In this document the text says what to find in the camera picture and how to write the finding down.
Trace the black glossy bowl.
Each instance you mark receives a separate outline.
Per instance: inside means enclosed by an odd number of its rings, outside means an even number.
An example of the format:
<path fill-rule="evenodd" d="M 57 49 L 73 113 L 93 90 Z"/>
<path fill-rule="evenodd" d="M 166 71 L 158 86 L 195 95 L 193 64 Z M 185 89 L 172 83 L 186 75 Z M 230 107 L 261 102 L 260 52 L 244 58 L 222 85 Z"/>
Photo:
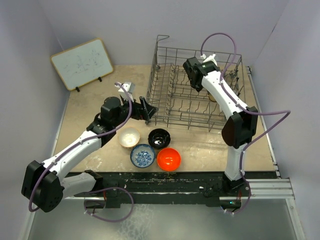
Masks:
<path fill-rule="evenodd" d="M 148 135 L 148 144 L 156 150 L 166 148 L 171 142 L 170 133 L 162 128 L 152 130 Z"/>

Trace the grey wire dish rack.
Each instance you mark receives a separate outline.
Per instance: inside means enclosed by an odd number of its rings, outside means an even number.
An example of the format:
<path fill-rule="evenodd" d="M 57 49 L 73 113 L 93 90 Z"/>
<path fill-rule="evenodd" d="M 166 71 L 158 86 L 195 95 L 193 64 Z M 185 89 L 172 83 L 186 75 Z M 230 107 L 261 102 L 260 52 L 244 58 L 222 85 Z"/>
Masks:
<path fill-rule="evenodd" d="M 155 124 L 222 129 L 225 115 L 216 102 L 211 102 L 208 92 L 191 87 L 183 63 L 192 57 L 200 58 L 200 51 L 169 46 L 170 37 L 159 34 L 156 37 L 147 102 L 158 108 L 151 118 Z"/>

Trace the brown rimmed cream bowl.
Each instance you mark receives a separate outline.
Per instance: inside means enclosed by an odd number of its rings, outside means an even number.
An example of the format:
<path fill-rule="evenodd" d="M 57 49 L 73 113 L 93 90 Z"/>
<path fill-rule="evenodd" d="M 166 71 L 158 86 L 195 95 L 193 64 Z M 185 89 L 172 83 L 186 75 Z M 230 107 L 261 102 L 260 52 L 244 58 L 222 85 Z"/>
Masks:
<path fill-rule="evenodd" d="M 216 99 L 213 97 L 213 95 L 212 95 L 210 92 L 208 92 L 207 95 L 208 95 L 208 99 L 209 99 L 211 102 L 214 102 L 214 103 L 217 102 Z"/>

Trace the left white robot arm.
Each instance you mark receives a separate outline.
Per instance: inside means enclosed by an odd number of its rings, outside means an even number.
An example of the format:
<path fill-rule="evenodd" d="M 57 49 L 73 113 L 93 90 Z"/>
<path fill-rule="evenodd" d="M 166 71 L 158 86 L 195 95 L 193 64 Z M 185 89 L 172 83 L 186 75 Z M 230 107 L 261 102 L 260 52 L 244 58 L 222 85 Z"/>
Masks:
<path fill-rule="evenodd" d="M 21 193 L 29 200 L 28 209 L 36 205 L 47 213 L 52 211 L 62 199 L 80 193 L 98 196 L 103 191 L 103 177 L 92 170 L 69 177 L 69 172 L 91 153 L 106 145 L 118 129 L 132 118 L 149 121 L 158 108 L 147 103 L 144 97 L 125 100 L 122 97 L 108 97 L 100 112 L 81 136 L 71 145 L 51 158 L 32 161 L 26 168 Z"/>

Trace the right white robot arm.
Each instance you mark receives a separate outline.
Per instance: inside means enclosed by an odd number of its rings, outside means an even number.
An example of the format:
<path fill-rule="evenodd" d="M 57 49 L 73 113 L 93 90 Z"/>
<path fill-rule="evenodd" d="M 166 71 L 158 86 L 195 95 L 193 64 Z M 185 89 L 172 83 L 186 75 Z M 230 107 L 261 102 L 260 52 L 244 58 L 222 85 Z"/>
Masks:
<path fill-rule="evenodd" d="M 211 94 L 226 119 L 221 130 L 222 139 L 227 145 L 227 163 L 222 175 L 222 190 L 226 195 L 233 196 L 245 182 L 243 170 L 245 148 L 256 134 L 258 116 L 255 114 L 258 110 L 255 106 L 248 107 L 234 93 L 224 80 L 213 56 L 203 62 L 199 62 L 196 57 L 188 58 L 182 66 L 191 87 L 197 92 L 205 89 Z"/>

